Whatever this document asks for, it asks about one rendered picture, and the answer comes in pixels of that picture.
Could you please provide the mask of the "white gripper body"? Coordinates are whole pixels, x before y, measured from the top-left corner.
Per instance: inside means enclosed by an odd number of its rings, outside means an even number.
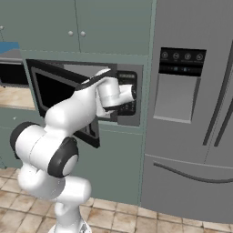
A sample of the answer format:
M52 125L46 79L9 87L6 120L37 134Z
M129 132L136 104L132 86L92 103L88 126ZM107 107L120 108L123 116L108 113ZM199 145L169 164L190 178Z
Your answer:
M117 120L116 110L105 110L103 107L100 107L96 111L96 115L100 120L105 120L105 121L116 121Z

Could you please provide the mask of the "black and grey microwave oven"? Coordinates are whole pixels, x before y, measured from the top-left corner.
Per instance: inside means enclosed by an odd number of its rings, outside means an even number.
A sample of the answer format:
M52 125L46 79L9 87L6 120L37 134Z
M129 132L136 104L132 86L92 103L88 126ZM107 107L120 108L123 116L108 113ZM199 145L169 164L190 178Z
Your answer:
M124 104L118 111L100 117L100 120L117 122L121 126L138 127L140 125L141 97L142 97L142 65L129 64L102 64L102 63L78 63L77 65L64 64L65 70L91 77L104 68L115 68L120 85L135 84L137 99Z

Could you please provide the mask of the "green cupboard panel under microwave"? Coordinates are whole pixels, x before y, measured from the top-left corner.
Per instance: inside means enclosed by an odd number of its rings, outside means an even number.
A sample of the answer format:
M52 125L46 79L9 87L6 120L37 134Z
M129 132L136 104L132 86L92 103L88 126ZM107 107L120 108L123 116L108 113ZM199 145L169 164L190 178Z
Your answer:
M99 148L77 140L72 175L90 181L92 198L137 205L142 135L101 129L99 136Z

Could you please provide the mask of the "black microwave door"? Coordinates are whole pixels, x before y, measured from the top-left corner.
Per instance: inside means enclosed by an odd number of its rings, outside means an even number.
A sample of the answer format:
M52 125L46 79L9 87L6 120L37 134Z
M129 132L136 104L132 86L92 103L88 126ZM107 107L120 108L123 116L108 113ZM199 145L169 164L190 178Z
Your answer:
M41 117L50 107L71 97L76 87L87 81L86 76L39 60L27 59L26 64Z

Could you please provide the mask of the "green cupboard door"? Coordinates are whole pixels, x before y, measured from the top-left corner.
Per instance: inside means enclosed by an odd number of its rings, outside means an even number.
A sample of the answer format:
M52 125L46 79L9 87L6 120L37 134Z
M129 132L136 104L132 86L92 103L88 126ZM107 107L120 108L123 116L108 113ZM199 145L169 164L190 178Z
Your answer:
M76 0L84 53L148 54L153 0Z
M22 50L79 51L75 0L0 0L0 25L4 41Z

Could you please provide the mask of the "grey fridge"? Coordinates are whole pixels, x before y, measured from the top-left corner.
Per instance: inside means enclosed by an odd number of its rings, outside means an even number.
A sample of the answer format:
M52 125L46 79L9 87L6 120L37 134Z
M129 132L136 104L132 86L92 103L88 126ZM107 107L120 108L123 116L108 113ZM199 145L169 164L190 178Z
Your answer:
M206 146L233 40L233 0L157 0L151 60L141 205L182 218L233 224L233 113L218 132L233 97L233 66Z

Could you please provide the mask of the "green base cupboard run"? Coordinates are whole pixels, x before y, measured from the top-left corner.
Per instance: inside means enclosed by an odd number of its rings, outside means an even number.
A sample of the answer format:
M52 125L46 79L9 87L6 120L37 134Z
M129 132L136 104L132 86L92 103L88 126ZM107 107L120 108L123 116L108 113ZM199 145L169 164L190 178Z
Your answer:
M0 168L22 166L10 147L10 135L18 125L27 121L45 126L44 119L35 109L0 107Z

